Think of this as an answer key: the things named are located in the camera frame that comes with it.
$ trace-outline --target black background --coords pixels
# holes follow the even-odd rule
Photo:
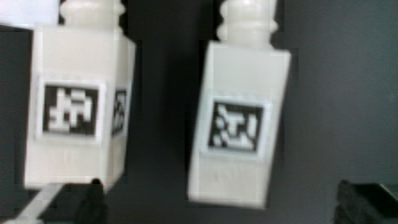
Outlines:
[[[264,212],[186,201],[186,158],[218,0],[129,0],[138,43],[126,175],[110,224],[332,223],[335,186],[398,182],[398,1],[284,0],[275,46],[294,53]],[[14,216],[26,134],[30,33],[0,33],[0,216]]]

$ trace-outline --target white tower piece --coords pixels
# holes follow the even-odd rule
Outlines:
[[[266,207],[289,53],[269,36],[275,0],[227,0],[206,55],[188,198]]]
[[[90,183],[124,168],[134,45],[118,0],[67,0],[63,26],[33,32],[24,186]]]

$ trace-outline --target white block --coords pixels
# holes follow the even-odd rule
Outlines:
[[[58,23],[58,0],[0,0],[0,23],[31,29]]]
[[[120,32],[33,33],[24,187],[90,183],[122,173],[134,45]]]
[[[211,43],[193,138],[191,201],[264,208],[289,53]]]

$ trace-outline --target white cap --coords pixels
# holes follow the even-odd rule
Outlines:
[[[67,0],[60,6],[65,26],[118,30],[118,16],[124,6],[118,0]]]
[[[269,35],[277,29],[275,0],[227,0],[220,15],[223,23],[216,35],[222,42],[252,48],[271,48]]]

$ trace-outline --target rounded top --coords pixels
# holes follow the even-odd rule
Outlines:
[[[227,0],[220,6],[220,40],[245,47],[271,48],[269,35],[277,29],[273,14],[275,0]]]
[[[122,13],[120,0],[67,0],[60,6],[60,14],[69,27],[118,30]]]

